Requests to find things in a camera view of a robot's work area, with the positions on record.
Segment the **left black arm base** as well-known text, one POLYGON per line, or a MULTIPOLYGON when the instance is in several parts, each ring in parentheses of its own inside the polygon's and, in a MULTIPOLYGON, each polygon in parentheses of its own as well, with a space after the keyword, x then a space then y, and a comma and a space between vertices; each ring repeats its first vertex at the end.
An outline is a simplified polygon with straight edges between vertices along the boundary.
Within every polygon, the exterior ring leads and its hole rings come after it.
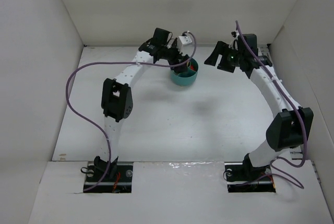
POLYGON ((103 175, 103 172, 95 171, 92 162, 88 163, 87 167, 82 167, 80 172, 85 175, 85 182, 83 185, 84 193, 131 193, 132 192, 132 178, 133 178, 133 163, 119 162, 115 175, 110 179, 107 175, 97 185, 96 183, 103 175))

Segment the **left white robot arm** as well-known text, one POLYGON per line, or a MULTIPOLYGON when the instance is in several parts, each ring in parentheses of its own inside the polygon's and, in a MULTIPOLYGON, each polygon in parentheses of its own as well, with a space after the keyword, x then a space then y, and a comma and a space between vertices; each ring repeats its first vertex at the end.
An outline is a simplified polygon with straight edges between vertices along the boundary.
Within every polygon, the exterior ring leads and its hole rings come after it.
POLYGON ((170 32, 156 28, 152 38, 137 50, 134 59, 115 78, 107 78, 103 83, 101 108, 104 115, 104 130, 109 142, 100 147, 99 158, 94 166, 111 177, 116 172, 118 144, 122 125, 133 110, 132 89, 145 71, 151 66, 160 66, 159 60, 168 62, 167 68, 176 73, 188 71, 190 56, 183 51, 184 46, 192 44, 194 38, 183 32, 169 43, 170 32))

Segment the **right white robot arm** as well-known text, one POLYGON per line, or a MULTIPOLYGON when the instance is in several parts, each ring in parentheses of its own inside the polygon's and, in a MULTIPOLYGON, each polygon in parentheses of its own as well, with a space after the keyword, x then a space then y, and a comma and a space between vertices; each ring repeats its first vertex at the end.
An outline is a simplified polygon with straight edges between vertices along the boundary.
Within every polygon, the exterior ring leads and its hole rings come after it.
POLYGON ((226 173, 230 181, 254 181, 285 150, 307 147, 314 114, 288 93, 269 57, 259 55, 255 34, 241 36, 235 32, 233 36, 231 44, 218 41, 204 64, 230 73, 239 68, 256 85, 271 109, 273 120, 266 130, 265 141, 245 155, 242 165, 226 173))

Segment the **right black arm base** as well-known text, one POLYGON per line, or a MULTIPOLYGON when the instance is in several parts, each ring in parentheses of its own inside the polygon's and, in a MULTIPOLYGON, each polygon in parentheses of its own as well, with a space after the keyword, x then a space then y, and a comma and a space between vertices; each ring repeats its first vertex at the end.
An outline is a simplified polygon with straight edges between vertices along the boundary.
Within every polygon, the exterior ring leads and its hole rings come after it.
POLYGON ((226 162, 223 178, 229 193, 275 193, 270 166, 248 171, 241 162, 226 162))

